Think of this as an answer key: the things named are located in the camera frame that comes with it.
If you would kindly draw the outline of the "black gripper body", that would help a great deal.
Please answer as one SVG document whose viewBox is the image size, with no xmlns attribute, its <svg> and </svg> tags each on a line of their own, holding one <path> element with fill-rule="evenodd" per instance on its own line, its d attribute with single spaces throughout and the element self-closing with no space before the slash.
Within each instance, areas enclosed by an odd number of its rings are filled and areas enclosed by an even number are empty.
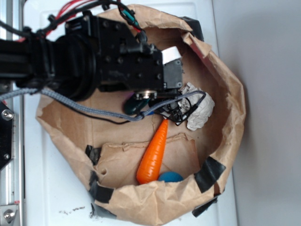
<svg viewBox="0 0 301 226">
<path fill-rule="evenodd" d="M 133 35 L 125 23 L 84 15 L 69 21 L 65 39 L 79 90 L 76 100 L 102 92 L 133 91 L 138 99 L 175 97 L 182 86 L 181 55 L 149 44 L 144 32 Z"/>
</svg>

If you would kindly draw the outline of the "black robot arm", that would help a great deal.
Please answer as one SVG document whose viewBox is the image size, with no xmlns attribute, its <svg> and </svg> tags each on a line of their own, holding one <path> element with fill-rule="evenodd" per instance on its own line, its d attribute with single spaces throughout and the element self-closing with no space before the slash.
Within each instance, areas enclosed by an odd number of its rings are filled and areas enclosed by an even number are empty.
<svg viewBox="0 0 301 226">
<path fill-rule="evenodd" d="M 126 24 L 85 13 L 55 41 L 1 41 L 0 79 L 20 88 L 47 87 L 75 101 L 96 89 L 174 97 L 182 86 L 181 56 L 165 57 L 166 51 L 137 41 Z"/>
</svg>

